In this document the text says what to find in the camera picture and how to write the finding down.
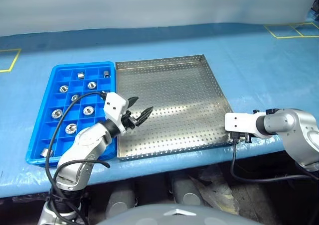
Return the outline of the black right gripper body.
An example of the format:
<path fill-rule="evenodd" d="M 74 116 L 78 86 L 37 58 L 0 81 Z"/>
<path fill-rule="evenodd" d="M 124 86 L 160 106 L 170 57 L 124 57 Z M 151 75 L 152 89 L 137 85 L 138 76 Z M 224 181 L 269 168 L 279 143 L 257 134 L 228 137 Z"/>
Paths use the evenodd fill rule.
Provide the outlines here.
<path fill-rule="evenodd" d="M 244 132 L 230 132 L 230 138 L 233 143 L 240 143 L 244 141 L 245 143 L 251 143 L 251 134 Z"/>

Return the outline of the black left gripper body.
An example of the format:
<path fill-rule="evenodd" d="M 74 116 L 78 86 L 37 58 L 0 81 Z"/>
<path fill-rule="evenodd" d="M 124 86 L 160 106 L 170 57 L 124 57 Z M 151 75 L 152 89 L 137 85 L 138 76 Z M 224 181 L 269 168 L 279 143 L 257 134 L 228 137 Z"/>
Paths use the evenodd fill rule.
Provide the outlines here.
<path fill-rule="evenodd" d="M 137 117 L 137 118 L 132 117 L 131 114 L 132 113 L 129 110 L 127 110 L 121 118 L 121 122 L 122 122 L 122 125 L 124 126 L 125 130 L 134 129 L 140 123 L 139 122 L 140 118 L 139 117 Z"/>

